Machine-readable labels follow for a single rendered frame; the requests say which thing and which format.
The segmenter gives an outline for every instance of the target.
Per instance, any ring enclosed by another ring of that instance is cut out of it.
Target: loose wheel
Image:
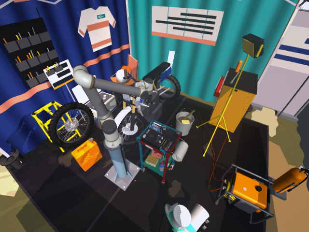
[[[157,89],[161,88],[161,86],[165,86],[166,88],[170,88],[169,91],[163,93],[160,95],[160,97],[162,99],[165,100],[174,100],[176,98],[178,98],[178,96],[180,95],[180,84],[178,82],[178,80],[170,75],[168,76],[162,83],[161,82],[161,77],[158,77],[157,79],[155,79],[154,84],[156,86]]]
[[[48,132],[53,143],[62,148],[72,148],[89,138],[94,117],[89,107],[71,102],[55,111],[49,125]]]
[[[136,138],[140,136],[148,125],[147,121],[141,115],[135,114],[134,130],[131,131],[131,117],[131,113],[126,115],[118,127],[119,134],[124,138],[124,145],[137,143]]]

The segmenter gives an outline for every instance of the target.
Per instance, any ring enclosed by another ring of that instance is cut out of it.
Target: wheel hub
[[[122,133],[125,135],[133,135],[138,131],[138,126],[134,125],[134,130],[131,131],[131,123],[127,123],[125,127],[122,127]]]
[[[64,125],[64,128],[67,130],[67,131],[73,131],[73,130],[76,130],[76,128],[78,127],[79,125],[79,122],[78,120],[75,118],[75,117],[72,117],[71,118],[73,122],[71,122],[69,119],[66,121],[66,124]]]

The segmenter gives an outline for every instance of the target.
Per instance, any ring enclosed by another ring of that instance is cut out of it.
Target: black tire
[[[174,91],[173,92],[168,91],[166,93],[163,93],[162,95],[160,95],[160,98],[165,99],[165,100],[174,100],[174,99],[178,98],[179,95],[180,95],[180,91],[181,91],[181,87],[180,87],[178,80],[174,76],[170,75],[164,81],[169,81],[173,85]],[[155,84],[157,89],[160,88],[160,82],[161,82],[161,77],[158,77],[154,81],[154,84]]]
[[[148,122],[139,114],[135,113],[135,127],[137,127],[137,130],[134,134],[127,135],[125,128],[130,128],[131,125],[131,115],[132,113],[129,113],[126,115],[126,117],[121,121],[118,127],[119,134],[124,138],[123,145],[133,145],[137,143],[136,138],[141,135],[141,133],[145,130],[145,128],[148,126]]]
[[[66,113],[68,113],[71,118],[74,118],[73,121],[76,120],[74,127],[72,127],[73,124],[69,124],[69,119]],[[58,131],[60,126],[63,125],[65,125],[64,128]],[[53,143],[57,144],[59,147],[73,148],[80,146],[87,139],[89,139],[93,126],[94,117],[89,107],[78,102],[71,102],[61,106],[58,110],[55,111],[49,124],[48,133]],[[81,137],[76,135],[70,141],[67,141],[66,138],[74,135],[74,129],[79,131]]]

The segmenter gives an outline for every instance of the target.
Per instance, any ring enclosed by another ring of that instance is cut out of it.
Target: jersey
[[[115,28],[115,23],[107,6],[100,6],[96,10],[88,8],[81,12],[78,33],[84,37],[88,30],[93,52],[96,52],[112,45],[110,24]]]

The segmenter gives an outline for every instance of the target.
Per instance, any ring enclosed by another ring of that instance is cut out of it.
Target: teal corrugated wall
[[[216,46],[152,36],[152,6],[224,11]],[[139,61],[139,79],[175,51],[172,75],[182,92],[215,102],[214,89],[229,68],[245,61],[242,37],[265,39],[264,54],[249,57],[245,71],[260,75],[295,8],[284,0],[128,0],[132,56]]]

